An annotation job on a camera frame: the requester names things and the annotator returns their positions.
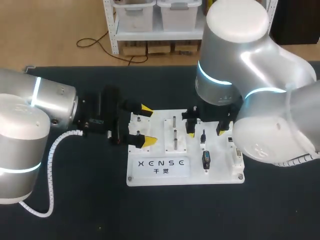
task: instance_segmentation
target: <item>black tabletop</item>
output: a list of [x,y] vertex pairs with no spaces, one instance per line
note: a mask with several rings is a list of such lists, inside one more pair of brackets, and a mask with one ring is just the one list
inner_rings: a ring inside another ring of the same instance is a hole
[[[320,63],[312,63],[320,76]],[[75,86],[79,94],[120,87],[151,109],[197,103],[195,66],[37,67],[29,74]],[[129,113],[121,114],[127,131]],[[26,203],[48,210],[47,154]],[[280,168],[244,159],[245,183],[128,187],[127,147],[105,136],[64,140],[53,160],[55,205],[38,218],[19,204],[0,205],[0,239],[20,240],[300,240],[318,239],[320,160]]]

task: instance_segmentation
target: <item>black cable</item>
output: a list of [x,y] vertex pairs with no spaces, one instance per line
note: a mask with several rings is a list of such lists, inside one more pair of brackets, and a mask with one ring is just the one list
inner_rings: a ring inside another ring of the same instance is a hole
[[132,63],[132,59],[134,59],[135,56],[132,56],[132,58],[130,59],[128,66],[130,66],[130,63]]
[[[84,49],[84,48],[89,48],[89,47],[91,47],[91,46],[93,46],[93,45],[95,45],[95,44],[99,44],[100,47],[102,48],[102,50],[103,50],[106,54],[108,54],[110,57],[113,57],[113,58],[115,58],[115,59],[119,59],[119,60],[128,62],[128,66],[129,66],[131,63],[134,63],[134,64],[142,64],[142,63],[145,63],[145,62],[149,59],[148,56],[145,55],[145,60],[143,60],[143,61],[132,61],[132,59],[133,59],[134,57],[136,57],[136,56],[133,56],[133,57],[131,57],[130,60],[127,60],[127,59],[124,59],[124,58],[120,58],[120,57],[114,56],[114,55],[112,55],[111,53],[107,52],[107,50],[105,50],[105,48],[102,46],[102,44],[101,44],[99,41],[100,41],[101,39],[103,39],[105,36],[107,36],[108,33],[109,33],[109,31],[107,31],[105,34],[103,34],[98,40],[96,40],[96,39],[94,39],[94,38],[91,38],[91,37],[81,38],[80,40],[78,40],[78,41],[76,42],[76,46],[77,46],[78,48]],[[79,43],[80,43],[81,41],[83,41],[83,40],[91,40],[91,41],[93,41],[93,43],[91,43],[91,44],[89,44],[89,45],[84,45],[84,46],[79,45]]]

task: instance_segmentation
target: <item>white plastic box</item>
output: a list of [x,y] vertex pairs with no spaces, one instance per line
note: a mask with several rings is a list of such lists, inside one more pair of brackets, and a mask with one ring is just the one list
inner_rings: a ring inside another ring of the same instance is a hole
[[113,3],[119,24],[125,32],[152,32],[154,5],[156,0],[143,4]]
[[163,30],[190,32],[195,29],[198,8],[202,0],[157,0],[161,7]]

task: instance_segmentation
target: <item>floor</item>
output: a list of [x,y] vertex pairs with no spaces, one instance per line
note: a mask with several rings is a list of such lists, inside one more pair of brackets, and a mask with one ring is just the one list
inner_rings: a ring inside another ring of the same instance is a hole
[[[21,71],[27,65],[127,65],[106,55],[97,45],[85,49],[76,46],[81,38],[99,38],[106,32],[102,0],[1,0],[0,30],[2,68]],[[110,49],[108,37],[102,44]],[[284,48],[308,61],[320,60],[320,44]],[[152,56],[143,65],[195,65],[198,57]]]

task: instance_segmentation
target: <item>glowing blue light ring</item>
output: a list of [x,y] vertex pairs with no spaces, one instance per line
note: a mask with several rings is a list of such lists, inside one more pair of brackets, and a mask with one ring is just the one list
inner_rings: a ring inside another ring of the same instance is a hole
[[36,170],[37,168],[40,167],[40,165],[41,165],[41,162],[37,166],[31,167],[28,169],[21,169],[21,170],[6,169],[6,168],[0,167],[0,173],[24,174],[24,173],[29,173],[29,172],[32,172],[33,170]]
[[40,82],[41,82],[41,77],[37,77],[33,89],[33,95],[32,95],[32,100],[31,100],[31,107],[34,107],[37,101],[38,97],[38,92],[39,92],[39,87],[40,87]]
[[261,87],[261,88],[258,88],[258,89],[255,89],[251,92],[249,92],[244,99],[246,99],[247,97],[249,97],[251,94],[254,94],[254,93],[258,93],[258,92],[274,92],[274,93],[285,93],[286,91],[285,90],[282,90],[280,88],[276,88],[276,87]]
[[202,70],[201,66],[200,66],[200,62],[198,61],[198,66],[199,66],[199,70],[200,72],[207,78],[209,79],[210,81],[216,83],[216,84],[222,84],[222,85],[232,85],[231,82],[228,82],[228,81],[219,81],[219,80],[216,80],[212,77],[210,77],[208,74],[205,73],[205,71]]

